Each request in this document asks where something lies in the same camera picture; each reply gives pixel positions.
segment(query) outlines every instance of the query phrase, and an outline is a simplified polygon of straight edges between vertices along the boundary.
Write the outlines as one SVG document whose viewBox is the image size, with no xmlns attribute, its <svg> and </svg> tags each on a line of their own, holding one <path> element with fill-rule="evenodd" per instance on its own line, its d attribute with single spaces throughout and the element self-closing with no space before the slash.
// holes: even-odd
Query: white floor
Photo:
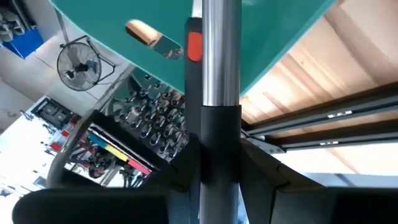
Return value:
<svg viewBox="0 0 398 224">
<path fill-rule="evenodd" d="M 118 65 L 113 75 L 103 80 L 106 85 L 97 85 L 86 92 L 77 92 L 66 87 L 58 77 L 57 57 L 60 44 L 65 43 L 55 9 L 47 0 L 26 1 L 32 17 L 45 43 L 25 60 L 8 51 L 0 49 L 0 77 L 2 80 L 20 91 L 31 100 L 36 101 L 43 95 L 48 95 L 66 106 L 68 109 L 83 115 L 91 109 L 116 77 L 129 65 L 103 46 L 96 45 L 102 56 Z M 70 40 L 84 35 L 82 31 L 64 19 Z M 111 67 L 102 63 L 105 76 Z"/>
</svg>

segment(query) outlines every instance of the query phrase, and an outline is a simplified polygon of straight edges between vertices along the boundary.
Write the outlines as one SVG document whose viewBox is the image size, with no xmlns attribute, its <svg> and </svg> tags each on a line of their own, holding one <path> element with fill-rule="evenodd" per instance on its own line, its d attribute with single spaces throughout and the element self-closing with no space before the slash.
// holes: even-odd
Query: wooden ceiling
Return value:
<svg viewBox="0 0 398 224">
<path fill-rule="evenodd" d="M 398 81 L 398 0 L 338 1 L 241 98 L 256 124 Z M 290 136 L 398 118 L 388 112 L 280 133 Z"/>
</svg>

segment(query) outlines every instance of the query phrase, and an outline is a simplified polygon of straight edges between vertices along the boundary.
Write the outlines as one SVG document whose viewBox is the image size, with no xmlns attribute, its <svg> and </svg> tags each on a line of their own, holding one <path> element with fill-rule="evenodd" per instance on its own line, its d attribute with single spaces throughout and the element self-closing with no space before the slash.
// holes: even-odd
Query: chrome pole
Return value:
<svg viewBox="0 0 398 224">
<path fill-rule="evenodd" d="M 203 105 L 239 105 L 241 0 L 203 0 Z"/>
<path fill-rule="evenodd" d="M 203 0 L 200 223 L 238 221 L 241 0 Z"/>
</svg>

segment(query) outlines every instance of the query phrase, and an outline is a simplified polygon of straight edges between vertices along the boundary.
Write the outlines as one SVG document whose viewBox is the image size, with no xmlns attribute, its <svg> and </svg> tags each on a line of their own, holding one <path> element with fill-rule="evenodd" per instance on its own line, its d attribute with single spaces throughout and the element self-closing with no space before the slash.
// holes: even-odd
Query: blue shelf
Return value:
<svg viewBox="0 0 398 224">
<path fill-rule="evenodd" d="M 11 42 L 4 42 L 3 46 L 25 59 L 43 43 L 43 38 L 35 27 L 32 30 L 25 30 L 24 35 L 14 35 L 14 39 Z"/>
</svg>

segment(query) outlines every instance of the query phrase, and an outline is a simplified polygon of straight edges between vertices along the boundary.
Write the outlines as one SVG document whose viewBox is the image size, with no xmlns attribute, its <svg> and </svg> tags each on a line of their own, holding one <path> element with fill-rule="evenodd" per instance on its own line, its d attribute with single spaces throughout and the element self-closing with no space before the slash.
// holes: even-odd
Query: wall-mounted fan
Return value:
<svg viewBox="0 0 398 224">
<path fill-rule="evenodd" d="M 72 90 L 86 91 L 114 73 L 115 65 L 103 58 L 94 48 L 87 35 L 61 45 L 57 70 L 61 81 Z M 113 70 L 101 78 L 101 60 Z"/>
</svg>

